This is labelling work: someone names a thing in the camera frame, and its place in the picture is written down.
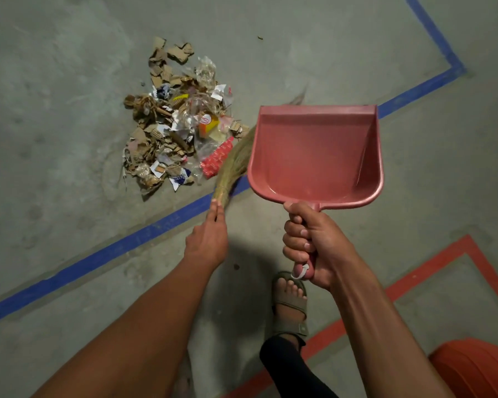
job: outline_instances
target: garbage pile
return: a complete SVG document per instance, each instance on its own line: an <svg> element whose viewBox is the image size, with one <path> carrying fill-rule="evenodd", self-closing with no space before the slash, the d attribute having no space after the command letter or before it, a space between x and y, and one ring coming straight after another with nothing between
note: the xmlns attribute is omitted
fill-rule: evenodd
<svg viewBox="0 0 498 398"><path fill-rule="evenodd" d="M148 62L152 91L124 99L138 126L123 151L123 177L136 177L142 195L153 193L166 179L176 191L194 178L216 175L234 139L249 131L231 116L232 91L216 80L215 64L199 58L197 67L184 67L176 75L168 59L185 64L194 54L192 45L167 50L165 45L162 38L153 42Z"/></svg>

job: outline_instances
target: black pants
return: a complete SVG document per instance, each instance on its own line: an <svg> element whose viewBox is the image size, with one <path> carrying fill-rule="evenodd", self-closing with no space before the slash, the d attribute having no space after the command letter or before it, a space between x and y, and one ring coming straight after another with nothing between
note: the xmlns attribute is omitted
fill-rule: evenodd
<svg viewBox="0 0 498 398"><path fill-rule="evenodd" d="M282 398L337 398L323 381L308 368L293 344L281 336L272 336L260 349L264 363Z"/></svg>

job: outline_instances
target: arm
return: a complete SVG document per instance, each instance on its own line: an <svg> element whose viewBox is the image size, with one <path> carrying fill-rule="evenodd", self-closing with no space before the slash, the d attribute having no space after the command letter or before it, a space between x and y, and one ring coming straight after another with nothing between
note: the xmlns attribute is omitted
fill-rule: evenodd
<svg viewBox="0 0 498 398"><path fill-rule="evenodd" d="M329 290L339 308L367 395L453 398L374 273L332 219L304 203L286 203L285 208L290 220L284 254L298 271L307 253L318 252L311 281Z"/></svg>
<svg viewBox="0 0 498 398"><path fill-rule="evenodd" d="M182 261L33 397L168 396L206 284L226 254L224 210L213 200Z"/></svg>

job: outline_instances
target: straw broom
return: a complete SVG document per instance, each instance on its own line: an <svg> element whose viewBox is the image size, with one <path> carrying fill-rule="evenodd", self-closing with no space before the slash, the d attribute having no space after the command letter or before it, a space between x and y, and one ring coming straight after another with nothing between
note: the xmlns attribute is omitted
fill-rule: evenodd
<svg viewBox="0 0 498 398"><path fill-rule="evenodd" d="M306 88L287 104L299 105L303 103L305 93ZM251 128L247 135L238 141L220 167L218 179L216 180L216 188L212 197L218 200L223 206L228 204L230 192L236 181L247 171L253 150L255 128L256 126Z"/></svg>

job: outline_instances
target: sandal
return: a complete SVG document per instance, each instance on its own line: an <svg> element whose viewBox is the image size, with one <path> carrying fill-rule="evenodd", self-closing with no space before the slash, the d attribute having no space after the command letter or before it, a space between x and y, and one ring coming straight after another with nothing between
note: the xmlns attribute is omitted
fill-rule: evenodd
<svg viewBox="0 0 498 398"><path fill-rule="evenodd" d="M304 295L307 296L306 288L304 287L304 283L302 281L300 281L299 279L295 279L293 277L293 274L289 271L280 271L273 277L273 281L271 283L273 288L273 313L275 312L275 305L281 304L299 310L300 312L304 313L306 317L306 304L308 302L306 299L300 298L299 296L293 296L292 294L288 294L285 291L277 292L275 290L275 283L280 278L284 278L286 282L292 280L294 285L297 285L298 288L302 289ZM305 346L305 339L306 337L308 337L308 326L306 325L306 320L304 320L302 323L298 323L274 316L273 335L280 334L295 335L299 340L299 346Z"/></svg>

